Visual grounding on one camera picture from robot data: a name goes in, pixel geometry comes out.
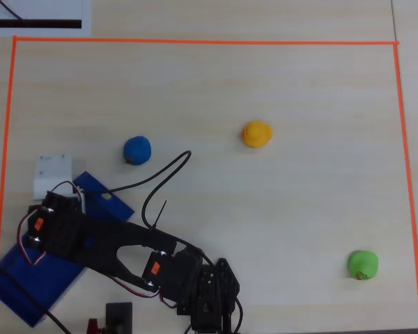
blue base plate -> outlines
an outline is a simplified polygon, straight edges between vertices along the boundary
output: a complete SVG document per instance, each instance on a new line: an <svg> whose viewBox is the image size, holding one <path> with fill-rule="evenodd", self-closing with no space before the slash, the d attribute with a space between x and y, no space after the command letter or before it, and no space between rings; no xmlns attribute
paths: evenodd
<svg viewBox="0 0 418 334"><path fill-rule="evenodd" d="M77 177L74 183L85 191L108 190L87 172ZM110 199L105 199L100 194L87 194L85 195L85 209L87 216L91 218L113 221L126 221L134 213L115 195L111 195ZM32 248L25 249L33 261L40 254ZM62 297L84 270L78 264L48 254L32 267L25 261L17 244L0 261L0 267L14 277L47 310ZM0 300L31 327L34 327L45 316L2 274L0 274Z"/></svg>

yellow ball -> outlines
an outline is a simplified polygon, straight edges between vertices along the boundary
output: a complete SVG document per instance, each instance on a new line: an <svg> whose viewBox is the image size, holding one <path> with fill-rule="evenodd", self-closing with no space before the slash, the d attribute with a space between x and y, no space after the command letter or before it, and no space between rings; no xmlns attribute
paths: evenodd
<svg viewBox="0 0 418 334"><path fill-rule="evenodd" d="M243 129L242 137L246 145L261 148L272 138L272 129L261 120L252 120Z"/></svg>

wooden table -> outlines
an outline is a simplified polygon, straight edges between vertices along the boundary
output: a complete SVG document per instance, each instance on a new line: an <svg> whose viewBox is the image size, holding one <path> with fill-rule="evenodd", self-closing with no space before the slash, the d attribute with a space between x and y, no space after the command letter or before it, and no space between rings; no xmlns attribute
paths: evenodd
<svg viewBox="0 0 418 334"><path fill-rule="evenodd" d="M394 39L389 1L96 1L93 10L94 37ZM0 170L10 44L0 39ZM167 199L159 228L212 259L228 258L240 281L242 333L418 327L391 45L19 42L13 89L1 255L31 204L36 155L71 152L76 175L87 170L120 186L192 150L150 202L148 218ZM406 105L410 126L409 112ZM274 129L262 150L239 137L254 118ZM121 146L138 134L150 139L153 155L133 167L123 163ZM133 222L141 223L155 184L119 193L137 211ZM378 254L377 278L348 277L348 255L357 249ZM140 273L148 251L122 249L120 257ZM53 313L83 333L87 319L102 317L114 301L134 302L134 333L182 333L189 321L91 270ZM0 333L54 327L46 320L30 329L0 302Z"/></svg>

orange line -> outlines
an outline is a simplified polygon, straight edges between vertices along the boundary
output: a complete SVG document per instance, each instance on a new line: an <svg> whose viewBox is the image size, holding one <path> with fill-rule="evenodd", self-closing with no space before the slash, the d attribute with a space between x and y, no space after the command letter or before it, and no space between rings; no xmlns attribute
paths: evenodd
<svg viewBox="0 0 418 334"><path fill-rule="evenodd" d="M408 191L409 191L410 218L412 220L413 251L414 251L414 255L415 255L415 271L416 271L416 275L417 275L417 293L418 293L418 231L417 231L417 219L415 217L415 202L414 202L414 198L413 198L412 173L410 172L409 147L408 147L408 142L407 142L407 132L405 130L405 114L404 114L403 91L401 89L401 74L400 74L400 70L399 70L398 47L396 45L393 46L393 53L394 53L394 59L395 59L396 85L398 87L398 103L399 103L399 114L400 114L400 117L401 117L401 131L403 132L405 172L407 174L407 186L408 186Z"/></svg>
<svg viewBox="0 0 418 334"><path fill-rule="evenodd" d="M329 40L167 40L155 38L52 38L17 37L26 42L119 42L164 44L217 44L217 45L397 45L398 41L329 41Z"/></svg>
<svg viewBox="0 0 418 334"><path fill-rule="evenodd" d="M11 51L11 64L9 69L8 80L8 100L6 102L6 116L5 116L5 133L3 135L3 154L1 155L1 177L0 177L0 236L1 236L1 221L3 218L3 202L5 198L5 180L6 180L6 159L8 156L8 135L9 135L9 120L11 114L11 99L13 96L13 82L14 82L14 67L15 67L15 50L17 48L17 37L13 37L13 50Z"/></svg>

robotic arm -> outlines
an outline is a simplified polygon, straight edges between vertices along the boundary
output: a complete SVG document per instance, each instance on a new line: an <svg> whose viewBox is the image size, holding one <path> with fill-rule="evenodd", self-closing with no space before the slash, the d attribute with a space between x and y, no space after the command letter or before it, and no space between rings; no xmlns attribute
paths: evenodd
<svg viewBox="0 0 418 334"><path fill-rule="evenodd" d="M240 285L225 259L214 265L199 248L155 228L91 219L76 200L53 192L36 209L28 222L27 246L150 292L160 291L178 304L178 315L190 316L194 331L232 333L231 314ZM175 253L178 242L186 247ZM117 257L120 247L134 245L153 249L141 277Z"/></svg>

